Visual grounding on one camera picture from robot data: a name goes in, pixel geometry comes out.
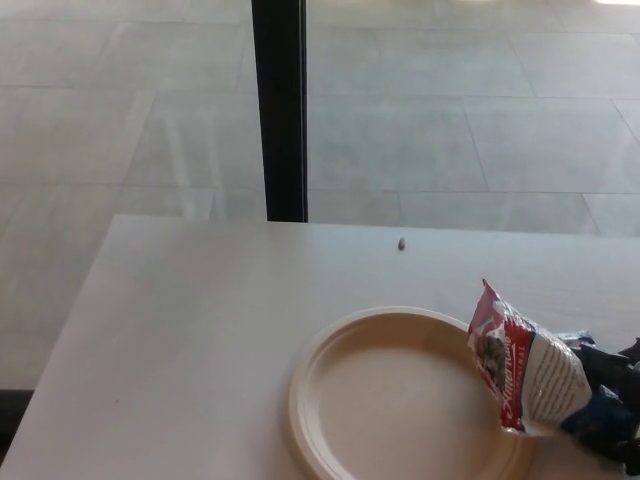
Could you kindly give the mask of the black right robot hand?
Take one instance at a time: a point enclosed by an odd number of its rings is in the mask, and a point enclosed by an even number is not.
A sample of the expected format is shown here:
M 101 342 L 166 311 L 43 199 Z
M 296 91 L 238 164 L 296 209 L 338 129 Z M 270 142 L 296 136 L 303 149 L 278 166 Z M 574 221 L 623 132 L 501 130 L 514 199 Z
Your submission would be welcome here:
M 583 344 L 574 351 L 599 401 L 590 425 L 576 435 L 595 453 L 624 465 L 627 475 L 639 474 L 639 370 L 631 364 L 639 345 L 611 354 Z

